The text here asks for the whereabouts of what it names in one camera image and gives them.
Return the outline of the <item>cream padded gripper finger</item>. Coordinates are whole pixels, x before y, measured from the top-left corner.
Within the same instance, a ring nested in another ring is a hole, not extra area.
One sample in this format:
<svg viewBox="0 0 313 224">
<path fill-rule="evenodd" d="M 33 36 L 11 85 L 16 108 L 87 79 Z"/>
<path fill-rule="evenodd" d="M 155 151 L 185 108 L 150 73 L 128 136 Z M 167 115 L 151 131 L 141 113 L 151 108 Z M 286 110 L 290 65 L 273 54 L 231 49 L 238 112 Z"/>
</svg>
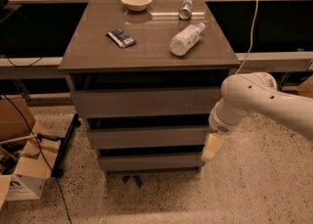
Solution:
<svg viewBox="0 0 313 224">
<path fill-rule="evenodd" d="M 209 133 L 204 141 L 201 160 L 210 161 L 224 144 L 224 137 L 218 133 Z"/>
</svg>

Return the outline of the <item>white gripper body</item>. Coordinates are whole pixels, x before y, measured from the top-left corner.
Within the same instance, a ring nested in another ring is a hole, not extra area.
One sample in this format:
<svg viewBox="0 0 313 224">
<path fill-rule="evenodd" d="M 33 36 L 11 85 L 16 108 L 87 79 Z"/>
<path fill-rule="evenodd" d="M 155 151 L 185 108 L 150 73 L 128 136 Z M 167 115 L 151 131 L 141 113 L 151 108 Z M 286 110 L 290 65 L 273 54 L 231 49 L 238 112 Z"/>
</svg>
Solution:
<svg viewBox="0 0 313 224">
<path fill-rule="evenodd" d="M 240 112 L 226 101 L 219 101 L 211 110 L 208 118 L 209 126 L 221 135 L 230 135 L 242 120 Z"/>
</svg>

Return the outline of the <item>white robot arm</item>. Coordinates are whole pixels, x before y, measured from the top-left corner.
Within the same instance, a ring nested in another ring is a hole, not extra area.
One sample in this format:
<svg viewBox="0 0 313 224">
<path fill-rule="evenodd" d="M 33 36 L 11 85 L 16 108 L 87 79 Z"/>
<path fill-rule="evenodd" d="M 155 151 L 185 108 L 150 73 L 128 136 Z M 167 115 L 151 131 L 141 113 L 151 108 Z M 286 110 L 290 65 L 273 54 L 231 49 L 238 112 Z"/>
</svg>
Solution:
<svg viewBox="0 0 313 224">
<path fill-rule="evenodd" d="M 213 159 L 230 135 L 251 112 L 265 115 L 290 130 L 313 139 L 313 100 L 277 90 L 275 78 L 267 72 L 228 76 L 220 88 L 221 99 L 212 108 L 201 160 Z"/>
</svg>

